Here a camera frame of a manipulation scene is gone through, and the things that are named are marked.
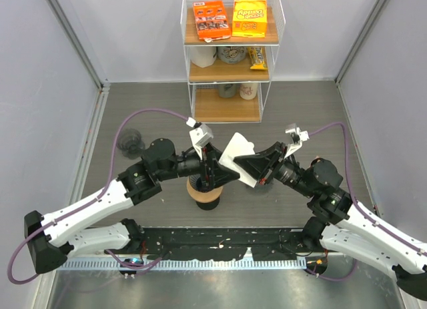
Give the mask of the blue plastic dripper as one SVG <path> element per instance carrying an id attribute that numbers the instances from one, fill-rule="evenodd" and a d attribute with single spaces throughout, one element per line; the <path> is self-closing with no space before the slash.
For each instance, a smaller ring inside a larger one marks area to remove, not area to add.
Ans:
<path id="1" fill-rule="evenodd" d="M 188 178 L 188 182 L 191 188 L 193 188 L 197 192 L 203 191 L 203 184 L 200 176 L 192 175 Z"/>

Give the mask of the white paper coffee filter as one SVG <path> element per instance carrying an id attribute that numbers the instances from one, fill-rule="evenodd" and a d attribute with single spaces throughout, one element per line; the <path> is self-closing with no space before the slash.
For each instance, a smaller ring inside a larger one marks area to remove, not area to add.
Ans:
<path id="1" fill-rule="evenodd" d="M 239 181 L 251 188 L 254 188 L 257 181 L 234 162 L 234 158 L 236 157 L 251 156 L 254 154 L 254 144 L 248 141 L 242 134 L 235 132 L 223 151 L 219 163 L 221 166 L 239 173 Z"/>

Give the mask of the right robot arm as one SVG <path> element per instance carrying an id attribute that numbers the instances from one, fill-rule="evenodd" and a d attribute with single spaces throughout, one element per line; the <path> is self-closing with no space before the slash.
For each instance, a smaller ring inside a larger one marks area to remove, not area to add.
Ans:
<path id="1" fill-rule="evenodd" d="M 232 155 L 243 175 L 266 184 L 276 179 L 310 199 L 313 217 L 305 226 L 302 244 L 347 254 L 383 271 L 405 293 L 426 300 L 426 243 L 389 224 L 340 187 L 343 177 L 323 158 L 300 167 L 282 143 L 261 152 L 240 146 Z"/>

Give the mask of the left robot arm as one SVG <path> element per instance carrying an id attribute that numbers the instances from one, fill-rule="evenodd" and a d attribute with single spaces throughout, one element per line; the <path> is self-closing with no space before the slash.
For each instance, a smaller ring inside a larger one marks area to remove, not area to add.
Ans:
<path id="1" fill-rule="evenodd" d="M 34 210 L 24 217 L 25 243 L 36 274 L 53 271 L 80 251 L 125 250 L 135 254 L 143 244 L 138 225 L 122 220 L 108 228 L 91 225 L 126 210 L 161 192 L 161 183 L 199 176 L 210 190 L 243 179 L 234 158 L 253 153 L 253 145 L 235 134 L 224 151 L 211 144 L 194 145 L 189 153 L 177 155 L 169 139 L 154 140 L 141 160 L 128 167 L 97 192 L 71 206 L 41 214 Z"/>

